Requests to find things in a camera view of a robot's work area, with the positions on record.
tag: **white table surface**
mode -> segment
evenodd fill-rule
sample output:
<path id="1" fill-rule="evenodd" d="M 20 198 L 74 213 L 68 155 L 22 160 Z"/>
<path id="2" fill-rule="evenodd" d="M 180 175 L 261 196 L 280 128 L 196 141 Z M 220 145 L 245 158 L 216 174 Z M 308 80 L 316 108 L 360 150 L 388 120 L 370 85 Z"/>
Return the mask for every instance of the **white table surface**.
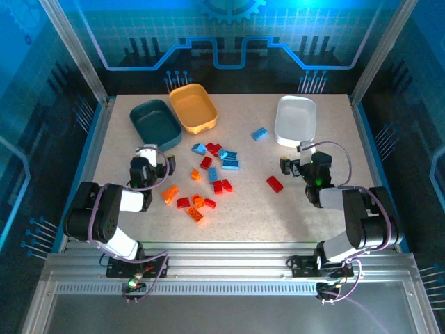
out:
<path id="1" fill-rule="evenodd" d="M 298 157 L 295 149 L 275 142 L 276 108 L 283 95 L 210 96 L 219 112 L 217 125 L 198 135 L 183 132 L 181 143 L 167 151 L 176 157 L 175 174 L 153 190 L 153 201 L 147 212 L 121 212 L 120 228 L 139 241 L 320 241 L 343 232 L 343 212 L 313 207 L 305 196 L 305 182 L 301 178 L 281 174 L 280 157 Z M 350 184 L 373 186 L 348 97 L 299 96 L 308 97 L 317 105 L 315 141 L 336 141 L 349 151 L 353 160 Z M 152 99 L 167 102 L 168 95 L 118 95 L 95 172 L 95 182 L 127 183 L 134 150 L 143 144 L 129 113 L 135 106 Z M 260 127 L 265 127 L 269 135 L 255 142 L 250 135 Z M 217 167 L 219 179 L 228 178 L 234 187 L 233 193 L 215 195 L 208 183 L 207 172 L 200 168 L 203 157 L 191 151 L 194 144 L 208 142 L 219 143 L 227 150 L 238 152 L 239 170 L 223 170 L 220 160 L 212 156 L 212 166 Z M 344 153 L 330 145 L 322 145 L 318 149 L 332 155 L 332 182 L 342 183 L 348 175 Z M 190 178 L 193 168 L 201 172 L 200 182 Z M 271 175 L 284 185 L 279 194 L 266 183 Z M 172 184 L 178 186 L 179 193 L 173 204 L 167 206 L 161 192 Z M 215 210 L 209 207 L 200 209 L 205 217 L 201 225 L 197 225 L 185 209 L 176 208 L 176 199 L 196 193 L 217 202 Z"/>

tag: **red toy brick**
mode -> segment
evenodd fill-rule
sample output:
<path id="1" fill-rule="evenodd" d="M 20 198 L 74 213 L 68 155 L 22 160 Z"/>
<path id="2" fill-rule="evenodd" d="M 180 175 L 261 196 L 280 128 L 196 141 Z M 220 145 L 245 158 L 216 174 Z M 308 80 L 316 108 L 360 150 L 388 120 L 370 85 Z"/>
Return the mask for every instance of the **red toy brick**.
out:
<path id="1" fill-rule="evenodd" d="M 279 193 L 284 188 L 275 176 L 269 177 L 266 181 L 275 193 Z"/>
<path id="2" fill-rule="evenodd" d="M 182 209 L 183 207 L 190 207 L 190 200 L 188 197 L 179 198 L 176 201 L 176 204 L 178 206 L 178 209 Z"/>
<path id="3" fill-rule="evenodd" d="M 234 190 L 228 179 L 224 179 L 222 181 L 222 186 L 224 187 L 225 190 L 227 190 L 230 193 L 232 193 Z"/>
<path id="4" fill-rule="evenodd" d="M 212 162 L 212 158 L 205 157 L 205 158 L 202 160 L 201 168 L 202 168 L 202 169 L 205 169 L 205 170 L 209 169 L 209 167 L 210 167 L 210 165 L 211 165 L 211 162 Z"/>
<path id="5" fill-rule="evenodd" d="M 222 181 L 215 181 L 213 183 L 213 191 L 215 191 L 215 194 L 219 195 L 223 193 L 223 182 Z"/>
<path id="6" fill-rule="evenodd" d="M 204 203 L 206 203 L 206 205 L 207 205 L 208 207 L 211 207 L 212 209 L 215 209 L 215 208 L 216 208 L 216 202 L 213 201 L 213 200 L 211 200 L 210 198 L 206 198 L 206 199 L 204 200 Z"/>

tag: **lego brick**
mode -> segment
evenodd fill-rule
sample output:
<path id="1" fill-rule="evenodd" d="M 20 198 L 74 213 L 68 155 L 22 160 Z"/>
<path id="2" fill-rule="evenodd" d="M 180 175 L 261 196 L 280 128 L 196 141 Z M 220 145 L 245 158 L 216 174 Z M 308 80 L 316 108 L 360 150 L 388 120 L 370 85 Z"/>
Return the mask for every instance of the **lego brick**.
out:
<path id="1" fill-rule="evenodd" d="M 227 153 L 227 156 L 223 158 L 224 160 L 236 160 L 236 156 L 238 155 L 238 153 L 233 151 L 225 151 L 225 152 Z"/>
<path id="2" fill-rule="evenodd" d="M 218 179 L 218 174 L 216 173 L 215 167 L 209 167 L 207 170 L 209 172 L 209 183 L 212 184 Z"/>
<path id="3" fill-rule="evenodd" d="M 239 161 L 238 160 L 223 160 L 222 161 L 222 169 L 239 169 Z"/>
<path id="4" fill-rule="evenodd" d="M 222 181 L 222 187 L 230 193 L 232 193 L 234 191 L 234 189 L 228 179 L 224 179 Z"/>
<path id="5" fill-rule="evenodd" d="M 190 200 L 188 199 L 188 197 L 178 198 L 178 200 L 176 201 L 176 205 L 178 206 L 178 209 L 190 207 Z"/>
<path id="6" fill-rule="evenodd" d="M 224 159 L 224 158 L 227 156 L 227 152 L 226 152 L 226 150 L 224 150 L 223 148 L 220 149 L 220 150 L 218 151 L 218 156 L 219 156 L 221 159 Z"/>
<path id="7" fill-rule="evenodd" d="M 275 176 L 269 177 L 266 181 L 275 193 L 279 193 L 284 188 Z"/>
<path id="8" fill-rule="evenodd" d="M 207 148 L 203 144 L 196 144 L 192 147 L 192 151 L 200 155 L 204 155 L 207 152 Z"/>
<path id="9" fill-rule="evenodd" d="M 265 137 L 266 135 L 267 135 L 267 130 L 262 127 L 261 129 L 258 129 L 257 131 L 255 131 L 252 134 L 252 138 L 255 141 L 259 141 L 261 138 Z"/>
<path id="10" fill-rule="evenodd" d="M 211 162 L 212 162 L 212 158 L 205 157 L 201 162 L 201 168 L 205 169 L 205 170 L 209 169 Z"/>
<path id="11" fill-rule="evenodd" d="M 187 209 L 187 213 L 196 223 L 199 223 L 204 218 L 204 216 L 201 215 L 201 213 L 197 211 L 194 207 L 189 207 Z"/>
<path id="12" fill-rule="evenodd" d="M 215 194 L 217 194 L 217 195 L 223 193 L 223 182 L 215 181 L 213 183 L 213 191 L 215 191 Z"/>
<path id="13" fill-rule="evenodd" d="M 162 198 L 164 199 L 167 205 L 172 204 L 173 197 L 178 193 L 178 187 L 172 185 L 169 189 L 162 193 Z"/>
<path id="14" fill-rule="evenodd" d="M 190 174 L 190 177 L 196 181 L 199 181 L 201 179 L 201 174 L 198 171 L 198 169 L 193 169 L 193 172 Z"/>
<path id="15" fill-rule="evenodd" d="M 211 207 L 212 209 L 215 209 L 215 208 L 216 208 L 216 202 L 213 201 L 213 200 L 211 200 L 210 198 L 206 198 L 206 199 L 204 200 L 204 203 L 205 203 L 208 207 Z"/>
<path id="16" fill-rule="evenodd" d="M 204 199 L 199 194 L 192 196 L 192 202 L 198 209 L 204 206 Z"/>

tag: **metal frame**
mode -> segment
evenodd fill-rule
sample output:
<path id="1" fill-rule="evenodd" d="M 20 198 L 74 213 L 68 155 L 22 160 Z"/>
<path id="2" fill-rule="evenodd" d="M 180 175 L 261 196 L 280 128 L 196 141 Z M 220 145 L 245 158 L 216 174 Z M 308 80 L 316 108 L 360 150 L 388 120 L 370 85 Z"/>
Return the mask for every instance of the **metal frame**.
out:
<path id="1" fill-rule="evenodd" d="M 293 242 L 144 243 L 148 255 L 164 250 L 170 252 L 168 276 L 161 280 L 156 291 L 162 295 L 302 295 L 295 290 L 298 286 L 311 289 L 315 282 L 323 279 L 292 278 L 285 262 L 291 255 L 312 254 L 315 246 Z M 101 252 L 89 244 L 73 240 L 68 241 L 63 254 L 49 255 L 22 332 L 44 332 L 56 294 L 119 295 L 122 283 L 127 280 L 105 277 L 106 267 L 99 266 L 100 255 Z M 388 250 L 363 256 L 361 260 L 365 274 L 361 284 L 401 282 L 417 332 L 439 333 L 412 254 Z M 221 285 L 226 290 L 216 291 L 215 287 Z M 282 289 L 280 292 L 270 287 L 283 288 L 278 288 Z"/>
<path id="2" fill-rule="evenodd" d="M 418 0 L 402 0 L 399 7 L 397 7 L 391 21 L 389 22 L 382 38 L 379 40 L 375 51 L 371 56 L 368 64 L 357 82 L 352 93 L 353 106 L 357 106 L 374 80 L 380 66 L 386 59 L 388 53 L 392 50 L 394 43 L 397 40 L 398 35 L 401 33 L 406 21 L 410 18 L 411 12 L 417 5 Z"/>

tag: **purple cable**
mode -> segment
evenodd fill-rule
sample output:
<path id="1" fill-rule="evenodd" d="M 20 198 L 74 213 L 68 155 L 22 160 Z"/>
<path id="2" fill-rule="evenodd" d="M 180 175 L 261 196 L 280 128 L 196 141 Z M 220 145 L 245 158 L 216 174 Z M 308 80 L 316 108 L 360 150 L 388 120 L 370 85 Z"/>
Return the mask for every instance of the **purple cable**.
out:
<path id="1" fill-rule="evenodd" d="M 352 294 L 352 292 L 355 290 L 355 288 L 359 285 L 359 281 L 360 281 L 360 277 L 362 276 L 362 263 L 360 262 L 359 259 L 352 259 L 352 260 L 346 260 L 347 263 L 351 263 L 356 261 L 356 263 L 358 263 L 359 265 L 359 273 L 357 274 L 357 280 L 355 280 L 353 287 L 343 296 L 339 296 L 337 294 L 337 297 L 334 300 L 330 300 L 330 303 L 336 303 L 337 301 L 342 301 L 346 298 L 349 297 L 350 294 Z"/>
<path id="2" fill-rule="evenodd" d="M 321 141 L 321 142 L 319 142 L 319 143 L 315 143 L 315 144 L 313 144 L 313 145 L 307 146 L 306 148 L 302 148 L 301 150 L 302 150 L 302 151 L 305 151 L 305 150 L 308 150 L 308 149 L 310 149 L 310 148 L 315 148 L 316 146 L 319 146 L 319 145 L 321 145 L 321 144 L 333 144 L 333 145 L 338 146 L 339 148 L 341 148 L 341 149 L 345 152 L 346 157 L 348 158 L 349 175 L 348 175 L 348 179 L 346 180 L 346 182 L 340 184 L 339 187 L 340 187 L 340 186 L 344 186 L 345 184 L 348 184 L 349 181 L 350 181 L 350 179 L 351 179 L 351 177 L 352 177 L 352 174 L 353 174 L 353 162 L 351 161 L 351 158 L 350 158 L 350 155 L 349 155 L 348 151 L 347 151 L 343 146 L 341 146 L 341 145 L 338 144 L 338 143 L 335 143 L 334 141 Z"/>
<path id="3" fill-rule="evenodd" d="M 338 294 L 336 294 L 335 292 L 324 291 L 323 293 L 338 297 Z M 358 301 L 355 301 L 351 298 L 346 298 L 346 300 L 349 301 L 350 303 L 354 304 L 358 308 L 362 309 L 362 311 L 365 312 L 380 327 L 380 329 L 383 332 L 385 332 L 386 334 L 390 334 L 390 332 L 377 320 L 377 318 L 374 317 L 374 315 L 371 313 L 371 311 L 369 311 L 367 308 L 365 308 L 361 303 L 359 303 Z"/>

